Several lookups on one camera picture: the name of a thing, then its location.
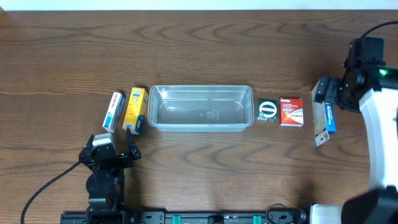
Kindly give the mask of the blue Kool Fever box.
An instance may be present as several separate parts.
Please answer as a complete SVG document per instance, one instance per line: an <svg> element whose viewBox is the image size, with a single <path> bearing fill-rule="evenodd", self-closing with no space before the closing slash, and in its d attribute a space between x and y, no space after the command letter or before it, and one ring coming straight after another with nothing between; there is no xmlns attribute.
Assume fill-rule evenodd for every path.
<svg viewBox="0 0 398 224"><path fill-rule="evenodd" d="M329 140L330 136L336 132L336 123L333 105L330 103L315 102L315 95L318 93L320 81L315 85L311 92L313 126L316 146L322 145Z"/></svg>

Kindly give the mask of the red white medicine box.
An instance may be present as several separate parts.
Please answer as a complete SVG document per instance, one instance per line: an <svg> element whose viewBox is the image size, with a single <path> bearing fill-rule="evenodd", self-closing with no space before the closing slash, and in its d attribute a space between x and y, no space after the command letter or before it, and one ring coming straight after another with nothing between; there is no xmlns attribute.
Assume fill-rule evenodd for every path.
<svg viewBox="0 0 398 224"><path fill-rule="evenodd" d="M303 126L303 100L301 98L280 98L279 109L281 126Z"/></svg>

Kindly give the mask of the green round-logo small box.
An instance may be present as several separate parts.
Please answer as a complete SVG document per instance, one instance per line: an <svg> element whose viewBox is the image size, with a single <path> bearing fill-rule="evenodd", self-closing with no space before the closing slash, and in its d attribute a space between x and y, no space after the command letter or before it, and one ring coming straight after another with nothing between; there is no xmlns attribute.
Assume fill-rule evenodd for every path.
<svg viewBox="0 0 398 224"><path fill-rule="evenodd" d="M277 101L258 101L257 119L261 121L276 122L279 117L279 104Z"/></svg>

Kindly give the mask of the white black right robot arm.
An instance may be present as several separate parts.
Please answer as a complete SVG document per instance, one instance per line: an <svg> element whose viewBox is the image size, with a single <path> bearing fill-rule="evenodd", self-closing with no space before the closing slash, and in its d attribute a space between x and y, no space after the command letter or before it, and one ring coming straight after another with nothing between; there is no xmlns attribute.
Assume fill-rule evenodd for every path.
<svg viewBox="0 0 398 224"><path fill-rule="evenodd" d="M397 69L386 66L383 50L380 38L352 40L343 78L322 77L312 90L314 108L362 114L370 176L369 191L343 205L313 204L309 223L397 223Z"/></svg>

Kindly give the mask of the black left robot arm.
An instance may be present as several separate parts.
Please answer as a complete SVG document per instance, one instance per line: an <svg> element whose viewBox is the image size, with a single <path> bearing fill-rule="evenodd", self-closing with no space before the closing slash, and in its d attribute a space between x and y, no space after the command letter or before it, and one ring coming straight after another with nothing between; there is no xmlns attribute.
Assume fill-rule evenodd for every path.
<svg viewBox="0 0 398 224"><path fill-rule="evenodd" d="M93 173L86 181L89 193L87 223L131 223L134 212L125 204L124 170L141 158L131 130L126 130L128 152L117 154L111 133L90 136L79 153L79 161Z"/></svg>

